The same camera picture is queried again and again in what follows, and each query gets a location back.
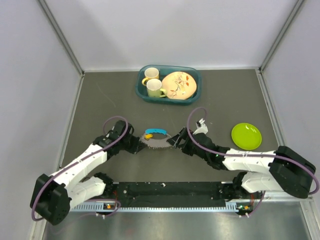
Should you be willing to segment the small yellow tag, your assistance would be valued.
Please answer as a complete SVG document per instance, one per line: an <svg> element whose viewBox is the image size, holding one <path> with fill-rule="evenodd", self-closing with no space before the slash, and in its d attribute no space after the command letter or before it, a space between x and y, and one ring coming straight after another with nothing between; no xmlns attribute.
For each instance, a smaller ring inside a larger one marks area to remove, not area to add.
<svg viewBox="0 0 320 240"><path fill-rule="evenodd" d="M144 136L144 138L145 138L146 140L149 140L149 139L151 139L152 137L153 137L153 134L151 134L151 133L146 134L146 135Z"/></svg>

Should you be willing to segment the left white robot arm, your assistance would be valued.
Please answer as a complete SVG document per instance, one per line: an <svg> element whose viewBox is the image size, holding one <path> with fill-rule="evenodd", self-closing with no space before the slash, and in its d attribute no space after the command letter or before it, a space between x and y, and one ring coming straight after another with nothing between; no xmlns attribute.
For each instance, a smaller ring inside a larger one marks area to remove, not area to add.
<svg viewBox="0 0 320 240"><path fill-rule="evenodd" d="M109 198L114 187L107 178L93 176L85 180L85 177L120 151L137 154L145 146L140 137L134 136L130 123L118 120L109 132L97 137L71 163L36 179L30 201L32 220L46 220L55 226L74 207L94 197Z"/></svg>

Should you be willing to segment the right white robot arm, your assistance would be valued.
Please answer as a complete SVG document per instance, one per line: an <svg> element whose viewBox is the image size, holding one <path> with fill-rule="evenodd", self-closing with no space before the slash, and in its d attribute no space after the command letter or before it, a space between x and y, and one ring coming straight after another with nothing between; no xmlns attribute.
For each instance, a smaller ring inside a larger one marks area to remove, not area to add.
<svg viewBox="0 0 320 240"><path fill-rule="evenodd" d="M259 191L285 192L305 199L311 194L316 167L287 146L268 152L240 151L216 145L204 132L183 128L167 143L196 155L216 170L239 171L233 192L239 198Z"/></svg>

